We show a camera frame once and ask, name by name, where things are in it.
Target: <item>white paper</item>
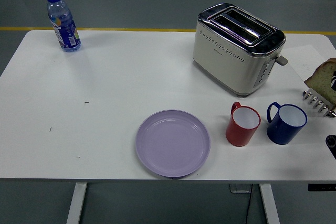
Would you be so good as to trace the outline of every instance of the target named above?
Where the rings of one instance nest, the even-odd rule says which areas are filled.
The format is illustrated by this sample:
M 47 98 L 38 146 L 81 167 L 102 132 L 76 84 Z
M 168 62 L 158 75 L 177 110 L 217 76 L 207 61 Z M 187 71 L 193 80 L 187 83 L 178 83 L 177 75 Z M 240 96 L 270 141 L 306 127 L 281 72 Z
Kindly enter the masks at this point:
M 317 67 L 326 61 L 312 45 L 283 49 L 281 54 L 288 59 L 288 63 L 303 81 L 311 77 Z

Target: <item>blue mug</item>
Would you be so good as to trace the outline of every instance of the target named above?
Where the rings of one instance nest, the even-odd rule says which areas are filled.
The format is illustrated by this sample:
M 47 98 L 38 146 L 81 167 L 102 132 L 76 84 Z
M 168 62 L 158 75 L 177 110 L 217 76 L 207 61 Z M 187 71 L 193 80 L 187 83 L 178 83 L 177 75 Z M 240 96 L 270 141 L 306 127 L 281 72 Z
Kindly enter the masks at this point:
M 271 119 L 271 108 L 275 106 L 278 111 Z M 280 105 L 272 103 L 267 109 L 267 135 L 276 144 L 288 144 L 307 123 L 306 113 L 293 104 Z

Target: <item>black cable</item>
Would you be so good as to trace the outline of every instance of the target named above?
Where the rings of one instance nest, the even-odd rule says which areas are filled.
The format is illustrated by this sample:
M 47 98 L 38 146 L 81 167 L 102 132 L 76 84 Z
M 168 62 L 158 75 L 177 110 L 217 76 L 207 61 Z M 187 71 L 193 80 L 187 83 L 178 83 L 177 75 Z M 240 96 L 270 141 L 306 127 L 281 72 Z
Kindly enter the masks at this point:
M 251 197 L 252 197 L 252 189 L 253 189 L 253 184 L 251 185 L 250 200 L 248 201 L 248 206 L 247 206 L 247 211 L 246 211 L 246 219 L 245 219 L 245 224 L 247 224 L 247 217 L 248 217 L 248 212 L 249 212 L 249 210 L 250 210 L 250 205 L 251 205 Z

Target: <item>white toaster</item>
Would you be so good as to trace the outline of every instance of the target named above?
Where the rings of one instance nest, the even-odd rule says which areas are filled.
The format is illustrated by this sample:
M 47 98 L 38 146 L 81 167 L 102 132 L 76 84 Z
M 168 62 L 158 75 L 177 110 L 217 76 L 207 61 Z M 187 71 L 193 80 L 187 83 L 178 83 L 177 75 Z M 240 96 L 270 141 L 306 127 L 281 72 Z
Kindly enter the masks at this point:
M 198 16 L 194 61 L 237 95 L 246 96 L 268 79 L 286 37 L 276 27 L 232 4 L 222 3 Z

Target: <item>water bottle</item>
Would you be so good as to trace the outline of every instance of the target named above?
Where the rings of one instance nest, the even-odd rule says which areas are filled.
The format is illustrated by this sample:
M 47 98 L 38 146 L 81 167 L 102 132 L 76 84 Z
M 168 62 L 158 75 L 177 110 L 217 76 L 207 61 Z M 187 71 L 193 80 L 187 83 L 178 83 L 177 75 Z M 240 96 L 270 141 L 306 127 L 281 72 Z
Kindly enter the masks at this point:
M 63 0 L 48 0 L 47 9 L 61 48 L 65 52 L 77 51 L 80 39 L 67 4 Z

